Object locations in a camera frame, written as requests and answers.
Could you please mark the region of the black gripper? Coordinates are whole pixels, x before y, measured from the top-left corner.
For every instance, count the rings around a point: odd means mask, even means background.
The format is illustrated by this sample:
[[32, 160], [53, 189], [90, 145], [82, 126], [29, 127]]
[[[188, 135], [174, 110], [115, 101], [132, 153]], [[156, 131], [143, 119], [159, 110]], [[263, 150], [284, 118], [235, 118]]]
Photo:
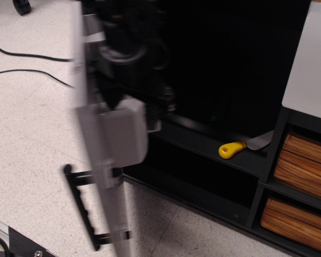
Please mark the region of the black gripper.
[[165, 65], [96, 62], [96, 81], [111, 110], [129, 96], [146, 104], [147, 130], [162, 129], [161, 115], [175, 110], [175, 93], [161, 77]]

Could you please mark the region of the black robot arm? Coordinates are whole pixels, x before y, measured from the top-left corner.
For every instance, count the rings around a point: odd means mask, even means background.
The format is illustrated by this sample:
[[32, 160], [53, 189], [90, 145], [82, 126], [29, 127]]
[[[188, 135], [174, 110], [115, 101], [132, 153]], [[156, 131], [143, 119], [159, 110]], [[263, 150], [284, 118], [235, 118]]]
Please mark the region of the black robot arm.
[[161, 119], [175, 110], [174, 92], [161, 77], [169, 63], [159, 37], [156, 1], [82, 1], [94, 15], [102, 43], [89, 59], [103, 100], [113, 110], [126, 96], [146, 104], [147, 129], [161, 129]]

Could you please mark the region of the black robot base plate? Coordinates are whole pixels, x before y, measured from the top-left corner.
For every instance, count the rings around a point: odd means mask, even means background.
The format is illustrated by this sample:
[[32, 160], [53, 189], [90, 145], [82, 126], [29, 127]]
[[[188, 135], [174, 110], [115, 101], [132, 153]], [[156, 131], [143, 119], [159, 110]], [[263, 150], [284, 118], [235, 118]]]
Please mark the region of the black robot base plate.
[[11, 227], [9, 227], [9, 250], [13, 256], [35, 256], [36, 252], [41, 252], [41, 256], [56, 256]]

